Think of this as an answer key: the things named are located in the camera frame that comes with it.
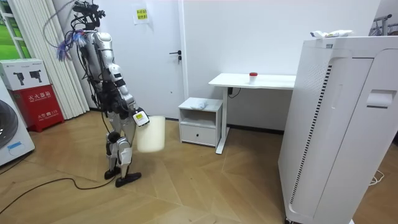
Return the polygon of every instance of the paper sign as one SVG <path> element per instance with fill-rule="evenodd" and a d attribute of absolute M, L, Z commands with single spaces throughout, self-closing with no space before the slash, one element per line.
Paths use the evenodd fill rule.
<path fill-rule="evenodd" d="M 148 24 L 149 16 L 146 3 L 135 3 L 132 5 L 134 24 Z"/>
<path fill-rule="evenodd" d="M 148 19 L 147 10 L 146 9 L 137 9 L 137 18 L 139 20 Z"/>

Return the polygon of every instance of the white curtain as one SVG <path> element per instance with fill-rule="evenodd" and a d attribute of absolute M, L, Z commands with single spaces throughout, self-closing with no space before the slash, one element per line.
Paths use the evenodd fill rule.
<path fill-rule="evenodd" d="M 73 63 L 69 60 L 59 62 L 56 58 L 57 49 L 49 45 L 42 35 L 43 25 L 52 14 L 55 14 L 53 2 L 51 0 L 8 0 L 8 2 L 30 55 L 32 58 L 44 61 L 63 117 L 70 119 L 88 111 L 88 104 Z M 57 16 L 48 24 L 45 33 L 53 45 L 63 41 Z"/>

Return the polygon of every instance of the white desk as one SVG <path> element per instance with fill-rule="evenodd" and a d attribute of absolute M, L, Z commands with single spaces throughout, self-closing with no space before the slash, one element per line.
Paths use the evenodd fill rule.
<path fill-rule="evenodd" d="M 226 112 L 228 108 L 228 87 L 236 88 L 260 88 L 274 90 L 293 90 L 295 75 L 258 75 L 255 84 L 249 84 L 249 74 L 221 73 L 210 85 L 223 88 L 223 117 L 221 122 L 221 139 L 218 143 L 216 153 L 223 153 L 229 128 L 226 127 Z"/>

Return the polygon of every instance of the red fire extinguisher box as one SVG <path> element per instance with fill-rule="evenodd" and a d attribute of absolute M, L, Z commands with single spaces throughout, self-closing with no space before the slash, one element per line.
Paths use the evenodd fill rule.
<path fill-rule="evenodd" d="M 15 90 L 12 94 L 28 130 L 42 132 L 44 128 L 64 122 L 51 85 Z"/>

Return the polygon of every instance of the robot leg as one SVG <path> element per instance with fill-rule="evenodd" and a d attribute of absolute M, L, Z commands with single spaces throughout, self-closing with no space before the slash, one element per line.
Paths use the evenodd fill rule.
<path fill-rule="evenodd" d="M 118 146 L 116 141 L 120 138 L 120 132 L 122 130 L 118 114 L 110 112 L 108 113 L 108 118 L 113 130 L 110 133 L 106 133 L 106 158 L 109 162 L 109 170 L 107 170 L 104 175 L 106 180 L 120 173 L 120 168 L 116 166 L 116 161 L 118 159 Z"/>
<path fill-rule="evenodd" d="M 132 140 L 136 132 L 136 124 L 131 117 L 128 117 L 121 120 L 121 126 L 125 137 L 120 138 L 116 143 L 118 146 L 118 166 L 121 168 L 121 177 L 116 180 L 116 187 L 121 187 L 141 177 L 139 172 L 129 174 L 132 161 Z"/>

